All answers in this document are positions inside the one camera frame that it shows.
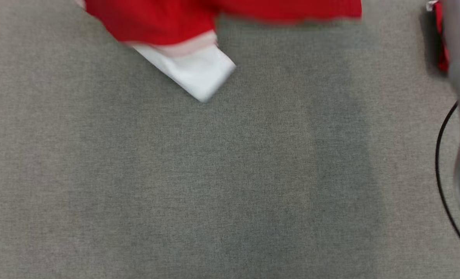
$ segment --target gray fabric surface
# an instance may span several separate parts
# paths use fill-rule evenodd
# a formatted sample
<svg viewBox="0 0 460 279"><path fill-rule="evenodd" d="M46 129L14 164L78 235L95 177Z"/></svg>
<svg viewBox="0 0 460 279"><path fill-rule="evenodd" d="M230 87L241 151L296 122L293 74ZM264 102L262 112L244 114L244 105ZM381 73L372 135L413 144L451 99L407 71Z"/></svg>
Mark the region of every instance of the gray fabric surface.
<svg viewBox="0 0 460 279"><path fill-rule="evenodd" d="M424 4L223 19L238 68L200 104L72 2L0 1L0 279L460 279Z"/></svg>

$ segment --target red and white fabric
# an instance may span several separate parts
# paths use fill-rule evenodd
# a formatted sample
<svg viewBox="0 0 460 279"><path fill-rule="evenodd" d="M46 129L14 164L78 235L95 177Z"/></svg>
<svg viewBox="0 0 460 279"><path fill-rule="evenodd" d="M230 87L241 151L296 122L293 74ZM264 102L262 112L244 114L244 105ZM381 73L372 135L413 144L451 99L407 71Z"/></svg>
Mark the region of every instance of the red and white fabric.
<svg viewBox="0 0 460 279"><path fill-rule="evenodd" d="M141 55L200 101L235 65L216 43L220 13L291 24L360 18L361 0L77 0L118 41Z"/></svg>

